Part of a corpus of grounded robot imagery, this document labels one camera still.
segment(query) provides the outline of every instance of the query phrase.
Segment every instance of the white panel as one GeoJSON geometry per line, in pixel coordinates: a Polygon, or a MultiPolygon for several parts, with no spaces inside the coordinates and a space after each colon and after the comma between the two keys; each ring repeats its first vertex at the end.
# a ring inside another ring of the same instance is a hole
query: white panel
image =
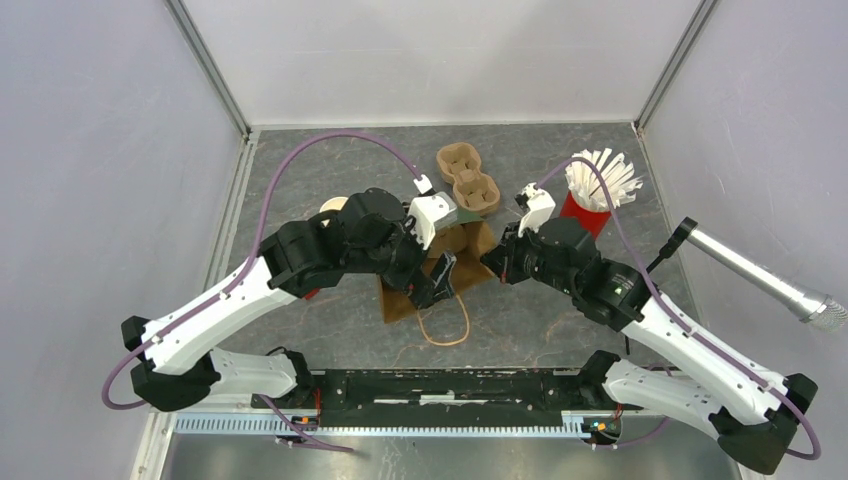
{"type": "Polygon", "coordinates": [[[0,37],[0,476],[126,479],[120,323],[200,291],[240,139],[159,1],[3,2],[0,37]]]}
{"type": "Polygon", "coordinates": [[[631,120],[697,0],[186,0],[255,125],[631,120]]]}
{"type": "MultiPolygon", "coordinates": [[[[790,279],[848,301],[848,4],[721,2],[647,126],[673,222],[689,215],[790,279]]],[[[827,335],[691,246],[682,249],[701,318],[782,373],[819,385],[815,463],[787,458],[778,478],[844,478],[848,330],[827,335]]],[[[793,447],[810,451],[803,433],[793,447]]]]}

